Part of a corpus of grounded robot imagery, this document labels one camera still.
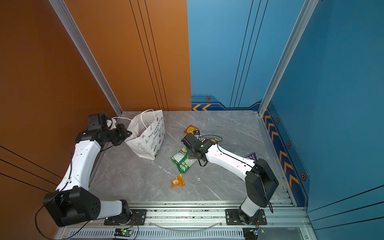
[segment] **white paper bag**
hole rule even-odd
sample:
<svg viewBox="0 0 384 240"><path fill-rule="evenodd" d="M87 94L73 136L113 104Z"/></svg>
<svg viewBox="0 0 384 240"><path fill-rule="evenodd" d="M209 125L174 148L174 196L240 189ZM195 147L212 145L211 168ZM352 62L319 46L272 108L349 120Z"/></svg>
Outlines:
<svg viewBox="0 0 384 240"><path fill-rule="evenodd" d="M127 130L131 131L132 135L125 143L132 151L139 157L154 160L166 134L163 111L145 110L132 119Z"/></svg>

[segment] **robotic arm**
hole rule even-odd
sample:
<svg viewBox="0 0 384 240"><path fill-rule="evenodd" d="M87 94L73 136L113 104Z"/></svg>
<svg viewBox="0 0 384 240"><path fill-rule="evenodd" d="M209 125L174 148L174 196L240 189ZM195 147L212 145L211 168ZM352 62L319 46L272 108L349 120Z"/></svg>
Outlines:
<svg viewBox="0 0 384 240"><path fill-rule="evenodd" d="M76 137L71 165L56 191L45 195L43 204L59 227L113 217L122 225L131 219L125 200L100 201L88 191L89 177L103 143L118 146L132 133L123 124L110 129L105 114L89 116L89 126Z"/></svg>
<svg viewBox="0 0 384 240"><path fill-rule="evenodd" d="M251 224L255 220L256 212L268 205L279 185L268 163L263 159L255 162L237 156L210 140L201 142L192 133L186 135L181 142L187 148L188 156L206 163L218 164L245 181L247 197L241 204L238 215L244 224Z"/></svg>

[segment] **orange snack package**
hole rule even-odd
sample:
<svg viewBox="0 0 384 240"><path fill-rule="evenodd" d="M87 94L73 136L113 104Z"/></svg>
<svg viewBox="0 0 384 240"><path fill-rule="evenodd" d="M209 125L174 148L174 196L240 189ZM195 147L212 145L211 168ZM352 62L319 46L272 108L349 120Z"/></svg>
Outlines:
<svg viewBox="0 0 384 240"><path fill-rule="evenodd" d="M184 133L188 134L188 133L194 132L196 130L198 130L197 127L194 127L194 126L190 125L189 127L187 127L187 129L184 131Z"/></svg>
<svg viewBox="0 0 384 240"><path fill-rule="evenodd" d="M180 186L180 187L184 186L183 176L181 176L181 174L180 174L179 176L177 176L176 179L171 180L171 183L172 183L171 188L174 188L176 186Z"/></svg>

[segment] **black line on wall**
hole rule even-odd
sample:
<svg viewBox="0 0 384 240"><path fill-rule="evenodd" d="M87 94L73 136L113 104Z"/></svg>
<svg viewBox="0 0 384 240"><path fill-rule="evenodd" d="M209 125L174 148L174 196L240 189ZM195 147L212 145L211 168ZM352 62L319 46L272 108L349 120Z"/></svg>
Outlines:
<svg viewBox="0 0 384 240"><path fill-rule="evenodd" d="M322 209L323 207L328 207L328 206L330 206L330 205L332 205L332 204L335 204L335 203L338 203L338 202L341 202L341 201L344 201L344 200L347 200L347 199L350 199L350 198L356 197L356 196L358 196L358 195L361 195L361 194L364 194L364 193L367 193L367 192L370 192L370 191L376 190L376 189L378 189L378 188L381 188L381 187L384 187L384 185L381 185L381 186L378 186L378 187L375 187L375 188L369 189L369 190L367 190L367 191L365 191L365 192L361 192L361 193L359 193L359 194L356 194L356 195L353 195L353 196L350 196L350 197L347 197L347 198L344 198L344 199L338 200L338 201L336 201L336 202L333 202L333 203L331 203L331 204L327 204L327 205L325 205L325 206L322 206L322 207L319 207L319 208L313 209L313 210L311 210L311 211L308 211L308 212L313 212L313 211L316 211L316 210Z"/></svg>
<svg viewBox="0 0 384 240"><path fill-rule="evenodd" d="M149 46L149 41L148 41L147 31L145 30L145 25L144 25L143 15L141 14L141 9L140 9L139 0L137 0L137 5L139 6L139 11L140 11L140 16L141 16L141 21L142 21L142 23L143 23L143 27L144 27L145 38L147 39L149 55L151 56L151 60L152 60L153 71L155 72L155 77L156 77L156 82L157 82L157 88L159 89L159 94L160 94L160 99L161 99L161 105L163 105L163 108L164 108L163 97L161 96L161 91L160 91L159 81L158 81L158 79L157 79L157 74L156 74L155 64L153 63L153 57L152 57L152 53L151 53L151 48L150 48L150 46Z"/></svg>
<svg viewBox="0 0 384 240"><path fill-rule="evenodd" d="M341 213L338 213L338 214L333 214L333 215L330 215L330 216L327 216L327 217L333 217L333 216L336 216L336 215L344 214L346 212L352 212L352 211L355 211L355 210L359 210L359 209L363 209L363 208L366 208L366 207L375 206L377 204L382 204L382 203L384 203L384 201L383 202L378 202L378 203L375 203L375 204L371 204L371 205L367 205L367 206L364 206L364 207L359 207L359 208L356 208L356 209L348 210L348 211L341 212ZM317 220L320 220L320 219L325 219L327 217L322 217L322 218L318 218L318 219L315 219L315 220L311 220L311 222L317 221Z"/></svg>
<svg viewBox="0 0 384 240"><path fill-rule="evenodd" d="M155 92L155 97L156 97L156 100L157 100L157 106L158 106L158 107L159 107L159 109L160 109L159 100L158 100L158 98L157 98L157 95L156 95L156 91L155 91L155 85L153 84L153 80L152 80L151 71L149 70L149 65L148 65L147 57L146 57L146 55L145 55L145 51L144 51L143 42L141 41L141 36L140 36L140 32L139 32L139 27L137 26L137 21L136 21L135 13L133 12L133 7L132 7L132 3L131 3L131 0L129 0L129 3L130 3L130 5L131 5L131 9L132 9L133 18L135 19L136 28L137 28L137 33L139 34L139 38L140 38L140 42L141 42L141 47L143 48L143 53L144 53L144 57L145 57L145 62L147 63L147 67L148 67L149 76L151 77L152 86L153 86L153 91Z"/></svg>
<svg viewBox="0 0 384 240"><path fill-rule="evenodd" d="M38 165L38 164L36 164L36 163L34 163L34 162L32 162L32 161L29 161L29 160L28 160L28 159L26 159L25 157L22 157L22 156L20 156L19 154L15 153L15 152L12 152L12 151L11 151L11 150L9 150L8 148L5 148L5 147L3 147L3 146L1 146L1 145L0 145L0 147L1 147L1 148L3 148L3 149L5 149L5 150L7 150L7 151L9 151L9 152L11 152L11 153L13 153L13 154L15 154L15 155L16 155L16 156L18 156L18 157L21 157L22 159L24 159L24 160L26 160L26 161L28 161L28 162L32 163L33 165L36 165L36 166L38 166L39 168L41 168L41 169L44 169L44 170L46 170L47 172L50 172L50 173L52 173L53 175L55 175L55 176L59 177L60 179L62 179L62 177L60 177L59 175L57 175L57 174L54 174L53 172L51 172L51 171L49 171L49 170L47 170L47 169L43 168L42 166L40 166L40 165Z"/></svg>
<svg viewBox="0 0 384 240"><path fill-rule="evenodd" d="M3 173L0 173L0 174L1 174L1 175L3 175L3 176L9 177L9 178L11 178L11 179L13 179L13 180L16 180L16 181L19 181L19 182L25 183L26 185L29 185L29 186L32 186L32 187L35 187L35 188L37 188L37 189L40 189L40 190L43 190L43 191L46 191L46 192L50 193L50 191L47 191L47 190L45 190L45 189L42 189L42 188L36 187L35 185L32 185L32 184L29 184L29 183L23 182L23 181L21 181L21 180L18 180L18 179L14 178L14 177L10 177L10 176L8 176L8 175L5 175L5 174L3 174Z"/></svg>
<svg viewBox="0 0 384 240"><path fill-rule="evenodd" d="M264 9L264 14L263 14L262 22L260 23L259 32L257 33L255 46L253 47L253 52L252 52L251 61L250 61L250 63L249 63L249 67L248 67L247 75L245 76L243 89L242 89L242 91L241 91L241 95L240 95L239 104L238 104L237 106L240 106L241 97L243 96L243 91L244 91L244 87L245 87L245 82L247 81L247 77L248 77L249 69L251 68L251 63L252 63L252 59L253 59L253 54L255 53L256 43L257 43L257 40L259 39L260 29L262 28L263 19L264 19L264 15L265 15L265 10L266 10L266 7L268 6L268 1L269 1L269 0L267 0L266 5L265 5L265 9Z"/></svg>
<svg viewBox="0 0 384 240"><path fill-rule="evenodd" d="M235 76L235 83L233 84L232 96L231 96L231 101L230 101L230 103L229 103L229 107L231 107L231 104L232 104L232 98L233 98L233 92L235 91L236 78L237 78L237 73L238 73L238 71L239 71L239 67L240 67L241 55L243 54L243 48L244 48L244 42L245 42L245 36L247 35L248 24L249 24L249 18L251 17L251 12L252 12L252 6L253 6L253 0L252 0L252 4L251 4L251 10L249 10L249 16L248 16L247 27L246 27L246 29L245 29L244 40L243 40L243 46L241 47L240 58L239 58L239 64L237 65L237 71L236 71L236 76Z"/></svg>
<svg viewBox="0 0 384 240"><path fill-rule="evenodd" d="M247 54L246 54L246 56L245 56L245 61L244 61L244 66L243 66L243 71L241 72L241 77L240 77L239 87L237 88L237 94L236 94L235 104L233 105L234 107L236 106L236 100L237 100L237 96L238 96L238 94L239 94L239 89L240 89L240 85L241 85L241 79L243 78L243 73L244 73L245 64L247 63L249 47L251 46L252 36L253 36L253 31L255 30L256 20L257 20L257 16L259 15L259 9L260 9L260 4L261 4L261 3L262 3L262 1L260 0L260 2L259 2L259 7L257 8L257 13L256 13L256 18L255 18L255 23L253 24L253 29L252 29L251 39L249 40L249 45L248 45Z"/></svg>
<svg viewBox="0 0 384 240"><path fill-rule="evenodd" d="M382 218L384 218L384 217L376 217L376 218L371 218L371 219L367 219L367 220L361 220L361 221L350 222L350 223L345 223L345 224L339 224L339 225L330 226L330 227L318 228L318 229L314 229L314 230L316 231L316 230L327 229L327 228L331 228L331 227L339 227L339 226L344 226L344 225L349 225L349 224L354 224L354 223L368 222L368 221L382 219Z"/></svg>
<svg viewBox="0 0 384 240"><path fill-rule="evenodd" d="M53 185L57 185L57 184L54 183L54 182L51 182L51 181L49 181L49 180L47 180L47 179L45 179L45 178L42 178L42 177L40 177L40 176L37 176L36 174L33 174L33 173L31 173L31 172L29 172L29 171L27 171L27 170L25 170L25 169L23 169L23 168L21 168L21 167L18 167L18 166L16 166L16 165L13 165L12 163L7 162L7 161L5 161L5 160L3 160L3 159L0 159L0 161L3 161L3 162L5 162L5 163L8 163L9 165L12 165L12 166L14 166L14 167L16 167L16 168L18 168L18 169L20 169L20 170L23 170L24 172L30 173L30 174L32 174L32 175L38 177L38 178L41 178L41 179L43 179L43 180L46 180L47 182L50 182L50 183L52 183Z"/></svg>
<svg viewBox="0 0 384 240"><path fill-rule="evenodd" d="M152 40L153 40L153 46L155 47L155 54L156 54L156 59L157 59L157 65L159 66L161 85L163 86L163 91L164 91L164 97L165 97L165 99L166 99L167 110L169 110L169 108L168 108L168 102L167 102L167 95L166 95L166 91L165 91L165 89L164 89L163 77L162 77L162 75L161 75L161 69L160 69L159 57L157 56L157 50L156 50L155 39L154 39L154 37L153 37L152 26L151 26L151 20L150 20L150 18L149 18L149 13L148 13L148 8L147 8L147 1L144 0L144 3L145 3L145 8L146 8L146 10L147 10L148 21L149 21L149 27L150 27L150 29L151 29Z"/></svg>

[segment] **green snack bag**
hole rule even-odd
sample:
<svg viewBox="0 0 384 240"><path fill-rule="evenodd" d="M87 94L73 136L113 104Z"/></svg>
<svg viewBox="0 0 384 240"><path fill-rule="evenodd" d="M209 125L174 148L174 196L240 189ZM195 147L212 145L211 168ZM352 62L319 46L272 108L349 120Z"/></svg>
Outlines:
<svg viewBox="0 0 384 240"><path fill-rule="evenodd" d="M197 161L197 159L188 159L187 149L185 147L171 157L171 159L176 163L180 173L186 173L192 164Z"/></svg>

